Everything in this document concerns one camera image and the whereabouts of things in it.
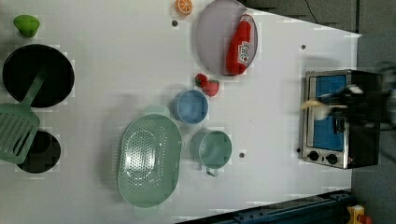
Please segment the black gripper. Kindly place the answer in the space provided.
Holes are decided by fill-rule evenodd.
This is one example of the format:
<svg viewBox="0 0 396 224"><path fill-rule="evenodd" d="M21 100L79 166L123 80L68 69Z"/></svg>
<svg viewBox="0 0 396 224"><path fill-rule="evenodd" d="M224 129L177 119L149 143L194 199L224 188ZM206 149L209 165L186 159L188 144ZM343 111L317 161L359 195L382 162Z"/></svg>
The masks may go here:
<svg viewBox="0 0 396 224"><path fill-rule="evenodd" d="M330 108L330 116L348 122L381 122L388 118L388 91L364 91L356 85L320 96Z"/></svg>

